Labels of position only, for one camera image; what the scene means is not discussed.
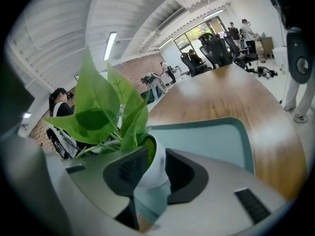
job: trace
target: black hair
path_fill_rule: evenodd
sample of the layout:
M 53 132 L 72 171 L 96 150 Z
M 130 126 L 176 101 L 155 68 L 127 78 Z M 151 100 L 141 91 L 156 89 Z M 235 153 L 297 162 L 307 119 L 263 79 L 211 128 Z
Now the black hair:
M 65 93 L 67 94 L 67 91 L 64 88 L 57 88 L 53 93 L 49 95 L 49 112 L 50 116 L 53 116 L 54 114 L 54 107 L 55 107 L 55 100 L 59 93 Z

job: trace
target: window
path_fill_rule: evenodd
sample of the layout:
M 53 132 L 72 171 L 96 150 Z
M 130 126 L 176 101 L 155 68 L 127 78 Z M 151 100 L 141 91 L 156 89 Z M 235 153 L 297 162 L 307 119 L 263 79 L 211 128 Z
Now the window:
M 187 53 L 190 49 L 193 49 L 198 56 L 202 57 L 203 54 L 199 49 L 201 47 L 201 42 L 198 38 L 207 32 L 219 34 L 223 37 L 224 31 L 226 31 L 225 26 L 221 19 L 216 16 L 190 29 L 180 37 L 176 38 L 174 42 L 182 53 Z

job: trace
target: white floor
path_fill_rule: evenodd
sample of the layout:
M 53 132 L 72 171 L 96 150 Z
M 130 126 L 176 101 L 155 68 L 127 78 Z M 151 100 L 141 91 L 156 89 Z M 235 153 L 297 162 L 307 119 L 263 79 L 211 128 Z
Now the white floor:
M 268 59 L 266 63 L 260 63 L 258 62 L 258 66 L 265 66 L 268 69 L 275 70 L 278 73 L 278 76 L 274 78 L 270 78 L 267 80 L 263 77 L 258 77 L 257 74 L 252 74 L 259 82 L 261 82 L 273 95 L 274 97 L 280 101 L 283 99 L 282 106 L 285 104 L 285 96 L 289 87 L 289 79 L 288 79 L 288 70 L 285 70 L 285 74 L 283 74 L 280 69 L 276 66 L 274 59 Z M 250 68 L 257 69 L 257 62 L 253 62 L 252 66 Z M 180 83 L 183 80 L 189 79 L 190 77 L 184 76 L 182 80 L 177 80 L 178 83 Z M 297 94 L 296 100 L 297 104 L 301 101 L 303 94 L 305 92 L 306 85 L 301 85 L 299 92 Z M 158 103 L 154 102 L 151 104 L 148 104 L 149 111 Z M 305 158 L 307 162 L 307 169 L 308 173 L 310 172 L 310 169 L 313 165 L 313 159 L 315 158 L 315 114 L 312 109 L 310 109 L 307 112 L 308 122 L 307 123 L 295 123 L 292 120 L 293 113 L 286 112 L 288 118 L 291 120 L 293 126 L 295 127 L 295 130 L 297 131 L 305 153 Z

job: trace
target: white ceiling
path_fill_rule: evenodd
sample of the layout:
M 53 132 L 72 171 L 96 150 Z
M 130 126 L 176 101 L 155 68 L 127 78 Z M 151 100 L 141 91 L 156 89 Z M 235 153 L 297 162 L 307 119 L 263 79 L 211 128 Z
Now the white ceiling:
M 106 40 L 117 38 L 113 63 L 150 54 L 191 21 L 232 0 L 32 0 L 8 36 L 10 63 L 35 96 L 33 111 L 58 87 L 78 74 L 89 45 L 98 70 L 103 70 Z M 186 11 L 159 31 L 177 10 Z

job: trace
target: person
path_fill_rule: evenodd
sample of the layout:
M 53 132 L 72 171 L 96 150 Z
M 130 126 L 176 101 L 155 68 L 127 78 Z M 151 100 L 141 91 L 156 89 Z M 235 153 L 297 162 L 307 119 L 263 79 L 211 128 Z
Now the person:
M 202 59 L 194 52 L 194 50 L 190 49 L 188 52 L 189 52 L 191 61 L 196 63 L 197 66 L 200 65 L 200 63 L 202 62 Z
M 51 117 L 62 117 L 70 116 L 74 114 L 74 111 L 71 109 L 67 103 L 69 99 L 69 93 L 64 88 L 57 88 L 52 94 L 49 95 L 49 112 Z M 76 141 L 77 148 L 83 150 L 84 148 L 90 148 L 94 145 L 82 143 Z
M 171 66 L 167 64 L 166 62 L 162 62 L 162 61 L 160 62 L 160 64 L 163 68 L 162 74 L 166 72 L 168 76 L 172 79 L 172 84 L 176 83 L 176 79 L 175 79 L 174 74 L 172 73 Z
M 299 71 L 303 71 L 303 69 L 307 69 L 305 66 L 305 59 L 298 59 L 296 63 L 297 69 Z M 300 104 L 298 105 L 295 115 L 293 116 L 293 120 L 296 123 L 304 123 L 307 122 L 308 118 L 306 113 L 312 104 L 312 100 L 315 95 L 315 65 L 313 66 L 313 70 L 309 81 L 307 82 L 305 93 L 302 97 Z M 296 95 L 300 88 L 300 84 L 298 84 L 292 77 L 290 78 L 289 89 L 287 91 L 284 110 L 291 111 L 296 108 Z
M 163 84 L 163 87 L 159 84 L 161 76 L 157 73 L 147 73 L 144 75 L 144 78 L 141 79 L 142 83 L 150 85 L 150 89 L 152 90 L 154 96 L 154 102 L 158 101 L 158 93 L 157 87 L 162 91 L 162 93 L 166 93 L 166 86 Z
M 255 46 L 255 38 L 254 36 L 257 35 L 253 32 L 251 27 L 248 25 L 248 21 L 246 19 L 242 19 L 242 31 L 245 37 L 245 41 L 247 46 L 250 48 L 250 53 L 256 53 L 256 46 Z
M 233 22 L 230 22 L 231 27 L 228 28 L 228 31 L 231 33 L 231 36 L 235 42 L 235 44 L 238 46 L 238 48 L 241 49 L 241 40 L 240 40 L 240 33 L 237 28 L 234 27 Z

